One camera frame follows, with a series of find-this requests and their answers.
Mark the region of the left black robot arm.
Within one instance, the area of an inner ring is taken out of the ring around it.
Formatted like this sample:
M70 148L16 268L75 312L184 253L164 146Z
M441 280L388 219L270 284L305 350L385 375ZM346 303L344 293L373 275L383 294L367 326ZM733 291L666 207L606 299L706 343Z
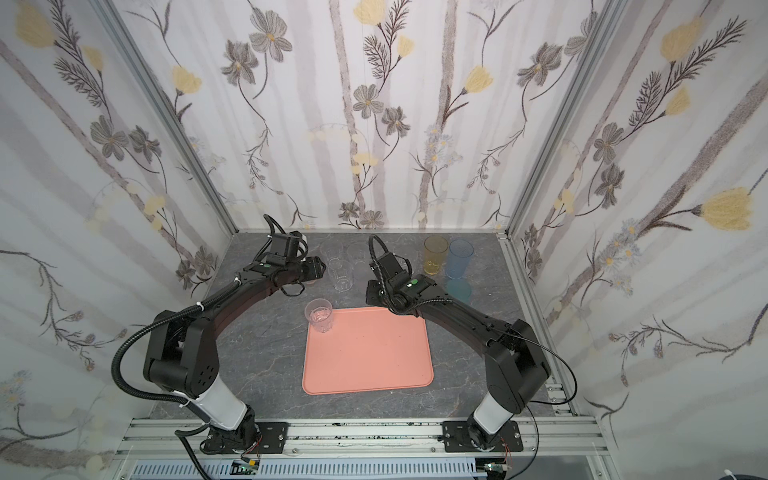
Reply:
M204 300L181 311L165 310L118 348L111 364L115 385L140 399L178 404L208 428L205 454L242 454L261 440L255 413L221 378L217 338L242 313L288 285L303 286L323 277L326 266L308 253L298 231L272 233L255 258L234 279ZM149 339L143 377L159 387L153 393L128 383L121 370L128 350Z

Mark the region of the clear faceted glass one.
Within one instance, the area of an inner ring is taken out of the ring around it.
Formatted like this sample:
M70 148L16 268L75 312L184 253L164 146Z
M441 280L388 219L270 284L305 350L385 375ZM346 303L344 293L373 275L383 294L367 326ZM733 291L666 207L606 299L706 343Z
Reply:
M337 239L328 239L320 245L321 258L331 270L339 270L344 264L344 247Z

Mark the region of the clear faceted glass six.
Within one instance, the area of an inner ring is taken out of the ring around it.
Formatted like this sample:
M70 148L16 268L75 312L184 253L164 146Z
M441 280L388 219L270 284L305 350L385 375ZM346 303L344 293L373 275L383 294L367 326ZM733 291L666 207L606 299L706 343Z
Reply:
M333 327L333 307L326 299L317 298L309 301L304 313L310 327L317 332L327 333Z

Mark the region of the clear faceted glass two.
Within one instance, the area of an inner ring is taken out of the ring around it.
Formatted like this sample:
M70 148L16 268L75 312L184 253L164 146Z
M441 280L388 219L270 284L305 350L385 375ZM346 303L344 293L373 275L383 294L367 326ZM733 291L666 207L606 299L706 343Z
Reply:
M348 259L353 266L357 264L367 265L370 262L370 254L366 242L355 241L346 247Z

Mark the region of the pink rectangular tray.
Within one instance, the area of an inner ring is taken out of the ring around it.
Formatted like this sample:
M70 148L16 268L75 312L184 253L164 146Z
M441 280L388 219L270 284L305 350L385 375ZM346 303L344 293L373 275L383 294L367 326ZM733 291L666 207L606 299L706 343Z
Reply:
M384 308L333 312L308 330L302 387L309 395L421 388L434 379L426 323Z

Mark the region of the clear faceted glass five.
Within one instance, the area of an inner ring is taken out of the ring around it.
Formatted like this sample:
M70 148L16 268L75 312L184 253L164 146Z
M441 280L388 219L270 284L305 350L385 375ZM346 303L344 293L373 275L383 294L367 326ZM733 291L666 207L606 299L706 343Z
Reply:
M329 267L334 288L338 292L347 292L354 286L353 267L349 262L334 263Z

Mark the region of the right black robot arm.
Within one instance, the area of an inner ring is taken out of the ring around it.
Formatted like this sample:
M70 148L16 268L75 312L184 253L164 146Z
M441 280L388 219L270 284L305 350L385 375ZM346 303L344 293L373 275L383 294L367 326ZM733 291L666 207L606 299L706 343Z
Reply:
M482 357L487 393L468 418L467 429L475 448L490 449L504 425L528 406L551 375L532 327L523 320L509 323L486 315L431 278L411 276L392 252L372 259L370 268L375 278L366 287L368 305L430 321Z

